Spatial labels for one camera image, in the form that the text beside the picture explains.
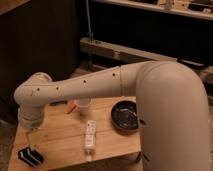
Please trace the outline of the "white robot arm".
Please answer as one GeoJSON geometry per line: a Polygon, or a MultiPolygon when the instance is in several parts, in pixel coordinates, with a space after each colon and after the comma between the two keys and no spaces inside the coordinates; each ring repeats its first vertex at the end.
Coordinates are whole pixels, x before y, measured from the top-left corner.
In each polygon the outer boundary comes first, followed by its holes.
{"type": "Polygon", "coordinates": [[[62,81],[38,72],[14,91],[27,130],[42,124],[48,103],[120,96],[136,98],[144,171],[211,171],[207,93],[183,64],[146,61],[62,81]]]}

